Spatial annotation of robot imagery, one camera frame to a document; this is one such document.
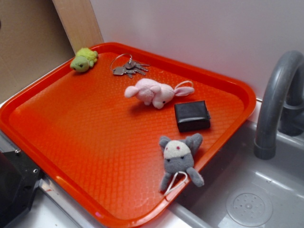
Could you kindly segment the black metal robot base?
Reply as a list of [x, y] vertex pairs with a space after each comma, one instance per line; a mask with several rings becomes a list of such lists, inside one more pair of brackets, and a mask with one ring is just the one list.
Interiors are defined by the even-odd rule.
[[20, 149], [0, 154], [0, 226], [8, 228], [30, 212], [41, 169]]

